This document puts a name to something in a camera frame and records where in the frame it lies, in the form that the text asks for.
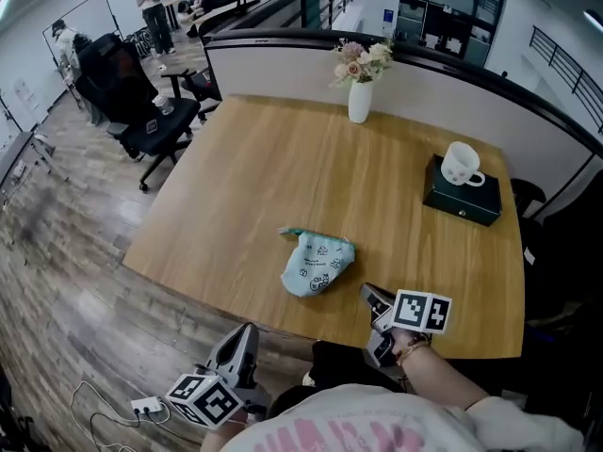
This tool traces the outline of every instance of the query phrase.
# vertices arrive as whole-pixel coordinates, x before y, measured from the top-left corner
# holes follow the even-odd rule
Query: white vase
[[[350,121],[358,124],[367,120],[370,101],[373,98],[373,82],[352,82],[348,99],[348,116]]]

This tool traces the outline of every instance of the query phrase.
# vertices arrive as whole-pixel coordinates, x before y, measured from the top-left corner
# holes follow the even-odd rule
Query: whiteboard
[[[57,15],[55,21],[60,18],[61,16]],[[86,0],[62,17],[62,19],[65,21],[65,25],[77,30],[81,34],[87,35],[92,40],[96,40],[99,37],[103,37],[104,34],[110,34],[117,30],[106,0]],[[52,28],[48,27],[44,30],[43,34],[50,45],[53,55],[59,61],[60,56],[55,45]]]

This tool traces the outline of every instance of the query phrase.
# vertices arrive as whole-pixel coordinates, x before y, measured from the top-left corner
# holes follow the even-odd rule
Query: white mug
[[[446,151],[444,161],[442,162],[442,175],[455,186],[470,185],[481,186],[486,181],[486,177],[479,172],[480,157],[474,149],[464,142],[452,142]],[[478,176],[481,181],[478,183],[469,181],[473,176]]]

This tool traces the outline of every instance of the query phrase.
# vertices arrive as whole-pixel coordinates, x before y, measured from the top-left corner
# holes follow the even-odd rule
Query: pink print
[[[324,437],[312,420],[296,418],[293,425],[298,433],[298,439],[300,439],[301,450],[304,452],[326,450],[327,444]]]
[[[404,444],[402,427],[400,427],[398,424],[392,424],[392,433],[394,434],[394,444],[396,444],[396,447],[402,447],[402,444]]]
[[[270,449],[270,452],[279,452],[279,447],[276,445],[276,442],[274,441],[274,437],[272,437],[272,434],[266,434],[266,442],[268,442],[268,447]]]
[[[371,422],[369,426],[377,438],[379,452],[394,452],[398,448],[420,452],[425,445],[423,437],[412,428],[401,429],[397,424],[392,424],[390,434],[379,422]]]
[[[335,422],[335,420],[329,420],[328,424],[331,428],[331,432],[341,444],[341,449],[344,452],[353,452],[353,449],[348,445],[348,443],[343,437],[343,431],[341,430],[341,428],[339,428],[339,425]]]
[[[279,438],[282,452],[298,452],[298,447],[293,442],[293,438],[286,427],[279,427],[276,436]]]
[[[416,430],[405,428],[402,433],[404,434],[404,448],[408,452],[420,452],[423,450],[425,440]]]
[[[354,426],[354,424],[352,422],[344,422],[341,424],[341,427],[346,432],[348,432],[349,435],[351,435],[354,439],[356,439],[356,442],[358,443],[358,446],[362,449],[362,452],[372,452],[372,449],[367,444],[367,441],[365,440],[365,438],[362,435],[358,435],[358,432],[356,431],[356,427]]]

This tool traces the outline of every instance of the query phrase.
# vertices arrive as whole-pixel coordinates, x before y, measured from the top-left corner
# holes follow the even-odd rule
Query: bracelet
[[[402,362],[413,353],[417,348],[428,347],[431,344],[429,337],[425,333],[418,334],[408,345],[403,348],[396,357],[396,364],[402,366]]]

